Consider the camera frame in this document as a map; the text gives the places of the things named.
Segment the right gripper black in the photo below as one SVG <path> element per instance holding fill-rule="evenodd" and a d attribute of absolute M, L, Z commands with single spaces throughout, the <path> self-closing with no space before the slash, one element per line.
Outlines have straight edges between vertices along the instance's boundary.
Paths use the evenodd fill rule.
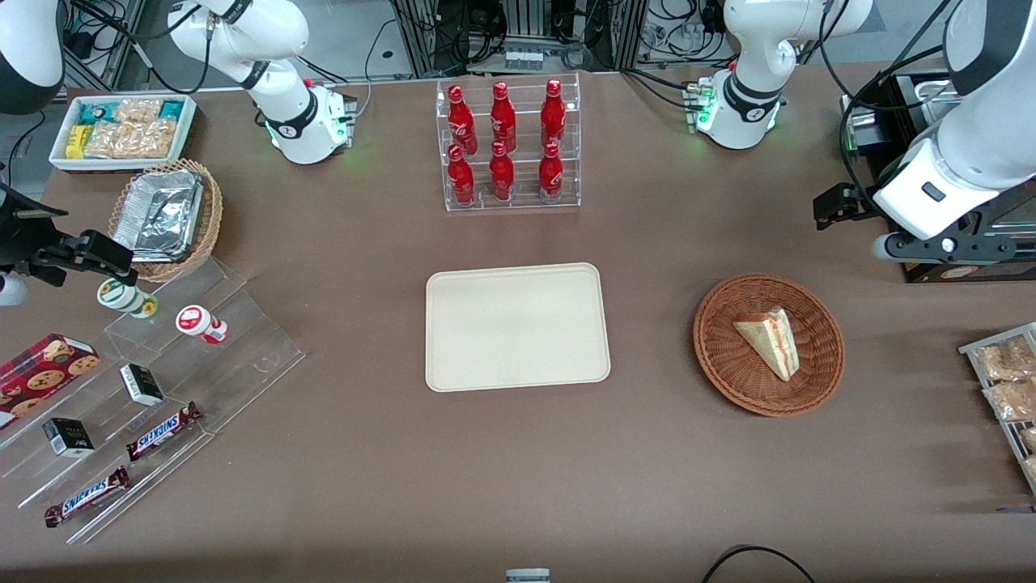
<path fill-rule="evenodd" d="M 134 276 L 133 251 L 97 230 L 84 230 L 78 237 L 81 265 L 65 233 L 55 228 L 53 218 L 68 215 L 23 196 L 9 185 L 1 185 L 1 266 L 22 276 L 36 278 L 52 287 L 61 287 L 67 270 L 88 270 L 107 276 Z"/>

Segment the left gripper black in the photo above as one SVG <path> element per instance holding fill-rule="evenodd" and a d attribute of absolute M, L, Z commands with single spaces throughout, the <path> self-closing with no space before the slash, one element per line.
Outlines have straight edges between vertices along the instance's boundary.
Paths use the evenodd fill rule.
<path fill-rule="evenodd" d="M 813 209 L 815 228 L 826 230 L 845 220 L 860 221 L 881 217 L 866 190 L 851 190 L 850 185 L 833 185 L 819 195 L 819 207 Z"/>

